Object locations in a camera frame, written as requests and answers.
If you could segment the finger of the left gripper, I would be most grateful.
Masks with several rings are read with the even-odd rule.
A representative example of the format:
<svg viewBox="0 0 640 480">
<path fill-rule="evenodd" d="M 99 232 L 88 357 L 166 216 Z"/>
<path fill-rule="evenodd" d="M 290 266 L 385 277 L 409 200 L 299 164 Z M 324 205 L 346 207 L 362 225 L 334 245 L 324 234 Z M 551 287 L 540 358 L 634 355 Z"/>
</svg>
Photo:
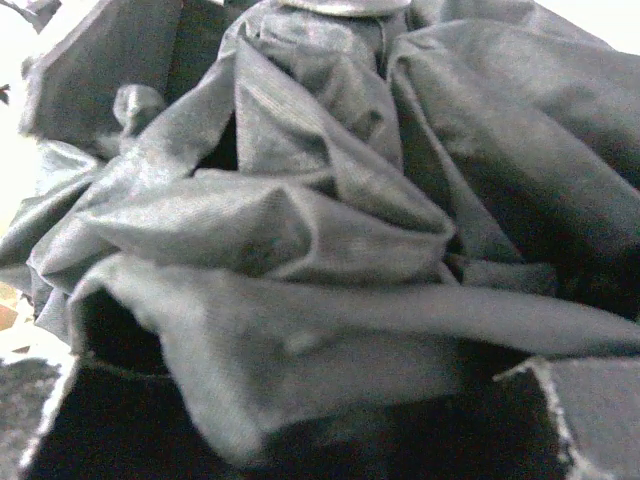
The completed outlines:
<svg viewBox="0 0 640 480">
<path fill-rule="evenodd" d="M 142 84 L 173 102 L 213 62 L 222 1 L 96 1 L 24 69 L 24 135 L 85 145 L 119 124 L 119 87 Z"/>
</svg>

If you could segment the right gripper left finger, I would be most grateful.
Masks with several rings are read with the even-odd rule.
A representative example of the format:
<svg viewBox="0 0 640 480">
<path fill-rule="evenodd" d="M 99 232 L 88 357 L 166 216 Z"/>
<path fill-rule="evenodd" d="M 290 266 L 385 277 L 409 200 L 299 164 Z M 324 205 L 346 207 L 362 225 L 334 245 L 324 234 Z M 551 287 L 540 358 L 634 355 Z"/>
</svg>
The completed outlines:
<svg viewBox="0 0 640 480">
<path fill-rule="evenodd" d="M 26 478 L 245 478 L 192 425 L 157 336 L 104 290 L 68 311 L 78 364 Z"/>
</svg>

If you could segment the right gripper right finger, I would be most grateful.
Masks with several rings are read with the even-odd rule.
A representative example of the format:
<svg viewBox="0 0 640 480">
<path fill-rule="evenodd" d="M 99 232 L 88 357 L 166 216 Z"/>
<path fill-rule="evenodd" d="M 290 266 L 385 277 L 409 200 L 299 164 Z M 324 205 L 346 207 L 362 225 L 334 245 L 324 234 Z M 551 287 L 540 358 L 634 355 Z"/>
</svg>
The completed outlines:
<svg viewBox="0 0 640 480">
<path fill-rule="evenodd" d="M 531 358 L 494 381 L 520 406 L 534 401 L 534 445 L 551 448 L 534 466 L 555 468 L 548 479 L 639 477 L 637 357 Z"/>
</svg>

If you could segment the black folding umbrella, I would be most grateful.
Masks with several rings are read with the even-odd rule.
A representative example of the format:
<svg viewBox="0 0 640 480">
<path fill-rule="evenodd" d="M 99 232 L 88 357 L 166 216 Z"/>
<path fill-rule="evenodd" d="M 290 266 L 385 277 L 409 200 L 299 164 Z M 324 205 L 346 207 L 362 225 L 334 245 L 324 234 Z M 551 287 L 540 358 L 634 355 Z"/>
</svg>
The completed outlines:
<svg viewBox="0 0 640 480">
<path fill-rule="evenodd" d="M 639 350 L 639 59 L 532 1 L 248 1 L 112 112 L 35 136 L 1 278 L 75 353 L 106 291 L 228 464 L 383 475 L 408 404 L 510 353 Z"/>
</svg>

